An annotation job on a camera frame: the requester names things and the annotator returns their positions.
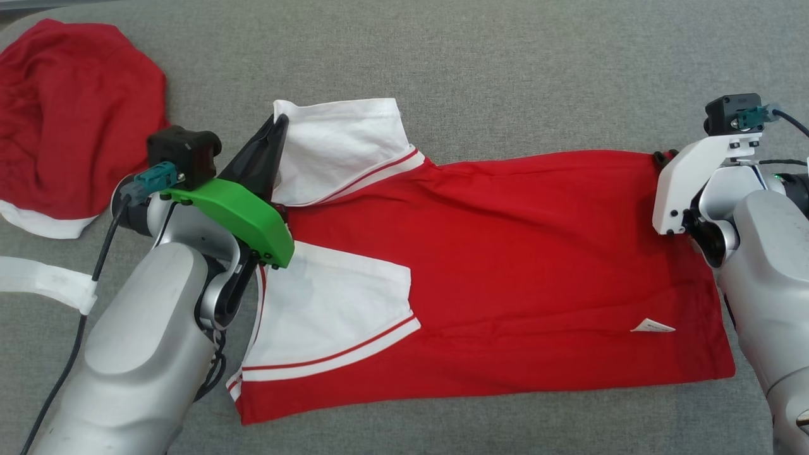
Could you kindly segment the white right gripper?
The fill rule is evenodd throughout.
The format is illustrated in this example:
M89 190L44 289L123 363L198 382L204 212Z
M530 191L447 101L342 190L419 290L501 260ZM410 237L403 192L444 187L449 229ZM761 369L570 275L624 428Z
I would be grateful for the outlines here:
M762 133L710 136L682 150L653 153L656 168L662 168L655 194L652 225L656 233L682 233L684 212L726 159L753 156Z

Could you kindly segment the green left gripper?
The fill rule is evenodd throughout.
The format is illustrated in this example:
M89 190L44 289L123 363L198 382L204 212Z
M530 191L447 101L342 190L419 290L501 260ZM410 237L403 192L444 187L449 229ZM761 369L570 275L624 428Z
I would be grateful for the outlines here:
M295 243L283 217L270 203L288 126L287 116L271 116L219 173L219 178L196 190L170 188L160 194L171 201L193 205L257 251L266 264L287 268Z

